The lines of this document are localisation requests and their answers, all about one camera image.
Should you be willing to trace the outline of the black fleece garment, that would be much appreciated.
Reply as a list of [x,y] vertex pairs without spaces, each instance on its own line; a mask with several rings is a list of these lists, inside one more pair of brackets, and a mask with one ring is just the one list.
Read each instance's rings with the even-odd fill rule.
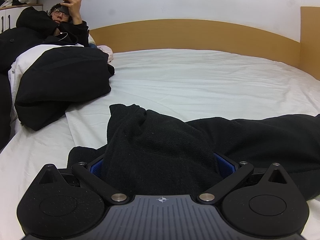
[[222,180],[221,154],[256,168],[278,162],[305,199],[319,195],[319,116],[183,122],[121,104],[110,113],[107,144],[73,148],[68,166],[102,157],[100,178],[125,194],[196,196]]

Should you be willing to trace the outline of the white bed sheet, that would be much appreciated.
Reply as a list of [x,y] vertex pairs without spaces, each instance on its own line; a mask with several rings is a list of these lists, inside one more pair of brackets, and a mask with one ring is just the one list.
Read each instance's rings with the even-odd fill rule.
[[43,165],[67,165],[75,146],[107,143],[109,106],[136,104],[182,121],[319,113],[319,81],[287,64],[211,50],[116,53],[111,92],[34,132],[20,128],[1,152],[1,239],[21,239],[17,205]]

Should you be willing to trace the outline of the black garment pile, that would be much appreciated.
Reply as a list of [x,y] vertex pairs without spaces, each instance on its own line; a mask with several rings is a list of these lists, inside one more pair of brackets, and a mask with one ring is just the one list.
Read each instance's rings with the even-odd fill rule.
[[73,106],[105,96],[114,67],[98,48],[63,46],[43,52],[22,74],[15,96],[21,124],[38,131]]

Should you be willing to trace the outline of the pink white pillow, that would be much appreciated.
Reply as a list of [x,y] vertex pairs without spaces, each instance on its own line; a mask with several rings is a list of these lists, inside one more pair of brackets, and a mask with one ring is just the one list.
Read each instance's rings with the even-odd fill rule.
[[106,45],[97,46],[95,40],[93,39],[93,37],[91,35],[88,36],[88,45],[91,48],[99,49],[102,52],[104,52],[105,54],[107,54],[108,55],[108,63],[111,63],[113,61],[114,57],[113,57],[112,49]]

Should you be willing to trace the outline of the wooden headboard panel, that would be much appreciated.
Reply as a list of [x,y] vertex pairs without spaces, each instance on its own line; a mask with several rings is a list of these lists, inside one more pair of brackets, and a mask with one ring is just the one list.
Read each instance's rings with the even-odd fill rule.
[[319,8],[301,7],[300,41],[244,25],[164,19],[121,23],[91,31],[115,53],[149,49],[218,50],[283,62],[319,79]]

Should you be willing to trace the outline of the person in black hoodie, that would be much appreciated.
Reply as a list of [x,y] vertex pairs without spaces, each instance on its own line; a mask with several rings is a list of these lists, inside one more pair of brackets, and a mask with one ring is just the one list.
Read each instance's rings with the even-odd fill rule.
[[60,12],[60,8],[61,3],[49,12],[28,7],[20,13],[16,27],[1,33],[1,148],[6,146],[11,134],[12,99],[8,71],[17,57],[34,46],[51,42],[89,46],[89,29],[80,10],[76,15],[68,16]]

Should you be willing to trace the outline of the dark smartphone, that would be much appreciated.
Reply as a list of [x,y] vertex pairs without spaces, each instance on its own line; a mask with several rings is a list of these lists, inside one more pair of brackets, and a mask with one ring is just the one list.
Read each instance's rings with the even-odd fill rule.
[[74,16],[80,10],[81,0],[63,0],[61,3],[60,12],[68,15]]

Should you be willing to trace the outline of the white cabinet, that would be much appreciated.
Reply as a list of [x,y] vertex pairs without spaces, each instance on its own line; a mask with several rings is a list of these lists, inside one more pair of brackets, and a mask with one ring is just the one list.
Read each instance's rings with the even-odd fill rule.
[[28,7],[33,7],[36,10],[43,10],[42,4],[24,4],[11,7],[2,7],[0,9],[0,31],[4,31],[16,27],[16,21],[20,13]]

